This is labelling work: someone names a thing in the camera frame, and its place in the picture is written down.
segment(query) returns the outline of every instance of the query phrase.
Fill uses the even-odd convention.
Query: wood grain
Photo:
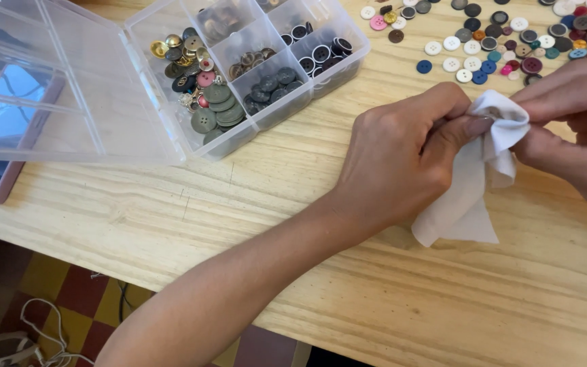
[[[81,2],[119,22],[149,3]],[[28,163],[0,206],[0,238],[159,291],[300,211],[333,185],[357,114],[452,80],[440,64],[465,58],[422,51],[466,19],[449,0],[409,21],[397,45],[359,17],[368,3],[382,5],[343,1],[372,42],[343,87],[217,163]],[[558,20],[532,0],[480,4],[484,26],[500,8],[539,33]],[[434,70],[421,76],[415,64],[426,58]],[[566,58],[542,60],[546,73]],[[463,88],[510,95],[522,84],[492,76]],[[523,166],[512,188],[485,200],[499,245],[440,240],[426,249],[408,226],[390,228],[305,274],[255,324],[375,366],[587,366],[587,204],[564,181]]]

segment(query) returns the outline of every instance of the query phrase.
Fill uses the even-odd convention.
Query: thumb
[[[540,126],[531,125],[511,150],[521,163],[567,181],[587,172],[587,147],[567,142]]]
[[[461,147],[493,126],[490,117],[461,116],[446,122],[429,138],[421,164],[441,165],[452,170],[452,163]]]

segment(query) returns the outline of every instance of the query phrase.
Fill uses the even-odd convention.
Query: plastic organizer box
[[[0,160],[180,164],[187,156],[217,160],[354,77],[371,46],[336,0],[159,0],[130,17],[124,28],[67,0],[0,0],[0,62],[64,81],[51,103],[0,94],[0,106],[50,112],[34,144],[2,144]],[[206,12],[233,14],[234,32],[206,33]],[[286,46],[280,34],[309,21],[314,31]],[[154,40],[194,27],[224,78],[244,52],[272,48],[277,54],[228,82],[238,101],[252,85],[280,68],[294,68],[304,83],[279,101],[203,145],[164,75],[167,61],[151,55]],[[298,59],[335,37],[353,52],[316,78]]]

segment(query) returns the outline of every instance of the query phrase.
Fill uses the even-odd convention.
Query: fingernail
[[[486,131],[490,130],[491,126],[493,126],[493,122],[495,122],[495,120],[488,116],[473,118],[468,122],[466,131],[468,131],[469,136],[478,137],[479,135],[482,135]]]

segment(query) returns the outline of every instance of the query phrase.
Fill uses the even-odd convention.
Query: white tissue
[[[438,239],[499,243],[484,203],[486,167],[494,188],[513,185],[515,160],[509,148],[529,131],[529,114],[496,91],[485,91],[467,114],[495,119],[491,130],[466,144],[455,157],[452,185],[422,211],[412,233],[423,246]]]

